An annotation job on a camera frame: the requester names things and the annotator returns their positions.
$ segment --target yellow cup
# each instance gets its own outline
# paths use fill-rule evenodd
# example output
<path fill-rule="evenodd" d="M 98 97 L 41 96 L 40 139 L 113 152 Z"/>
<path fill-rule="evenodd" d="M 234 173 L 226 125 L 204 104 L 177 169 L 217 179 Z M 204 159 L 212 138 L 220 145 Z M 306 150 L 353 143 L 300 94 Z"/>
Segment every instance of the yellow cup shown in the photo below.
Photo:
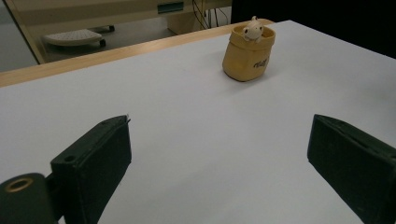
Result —
<path fill-rule="evenodd" d="M 276 36 L 274 30 L 264 26 L 262 41 L 246 41 L 244 28 L 244 25 L 233 28 L 222 63 L 227 76 L 238 81 L 250 81 L 264 73 Z"/>

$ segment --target toy bear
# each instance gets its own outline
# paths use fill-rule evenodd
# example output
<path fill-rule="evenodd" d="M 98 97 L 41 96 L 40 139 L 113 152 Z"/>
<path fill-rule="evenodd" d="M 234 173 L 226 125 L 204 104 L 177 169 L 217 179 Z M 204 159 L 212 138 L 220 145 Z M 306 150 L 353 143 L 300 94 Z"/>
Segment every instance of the toy bear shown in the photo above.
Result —
<path fill-rule="evenodd" d="M 256 40 L 256 43 L 260 43 L 262 41 L 262 32 L 264 30 L 264 25 L 257 20 L 257 17 L 254 16 L 251 19 L 251 22 L 247 24 L 244 28 L 244 39 L 246 41 Z"/>

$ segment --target desk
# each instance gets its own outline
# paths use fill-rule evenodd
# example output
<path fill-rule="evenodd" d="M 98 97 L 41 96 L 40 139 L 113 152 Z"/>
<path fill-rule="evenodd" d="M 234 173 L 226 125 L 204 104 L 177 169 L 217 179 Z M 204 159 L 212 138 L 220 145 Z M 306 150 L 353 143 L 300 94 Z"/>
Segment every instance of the desk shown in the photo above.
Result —
<path fill-rule="evenodd" d="M 175 16 L 193 12 L 191 1 L 183 2 L 182 10 L 159 14 L 157 6 L 168 0 L 6 0 L 15 20 L 40 63 L 47 63 L 43 35 L 108 26 L 159 16 Z M 230 7 L 231 0 L 197 0 L 201 11 L 214 7 Z"/>
<path fill-rule="evenodd" d="M 219 35 L 0 88 L 0 179 L 48 175 L 98 121 L 129 114 L 132 163 L 100 223 L 361 223 L 306 158 L 312 118 L 395 147 L 396 61 L 268 26 L 271 60 L 246 83 L 222 72 Z"/>

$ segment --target white tabletop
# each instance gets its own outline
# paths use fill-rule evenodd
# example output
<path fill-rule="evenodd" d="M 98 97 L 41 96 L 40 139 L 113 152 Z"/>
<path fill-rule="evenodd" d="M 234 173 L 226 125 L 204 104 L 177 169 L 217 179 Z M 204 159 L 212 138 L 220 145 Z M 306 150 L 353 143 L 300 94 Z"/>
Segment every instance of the white tabletop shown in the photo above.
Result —
<path fill-rule="evenodd" d="M 361 223 L 308 162 L 314 114 L 396 147 L 396 61 L 293 21 L 265 75 L 221 63 L 228 35 L 0 89 L 0 181 L 49 175 L 96 123 L 129 114 L 132 163 L 100 223 Z"/>

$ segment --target screw hole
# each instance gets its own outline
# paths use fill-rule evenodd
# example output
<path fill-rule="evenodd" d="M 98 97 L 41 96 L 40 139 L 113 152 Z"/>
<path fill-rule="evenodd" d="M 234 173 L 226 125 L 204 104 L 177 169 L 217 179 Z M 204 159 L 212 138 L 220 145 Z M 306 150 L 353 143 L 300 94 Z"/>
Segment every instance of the screw hole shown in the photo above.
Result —
<path fill-rule="evenodd" d="M 76 157 L 74 156 L 68 156 L 66 158 L 64 158 L 65 161 L 73 161 Z"/>
<path fill-rule="evenodd" d="M 11 183 L 9 183 L 6 186 L 6 191 L 10 192 L 10 193 L 17 192 L 17 191 L 20 191 L 22 189 L 26 189 L 32 183 L 33 183 L 33 179 L 32 178 L 17 179 L 15 181 L 12 181 Z"/>

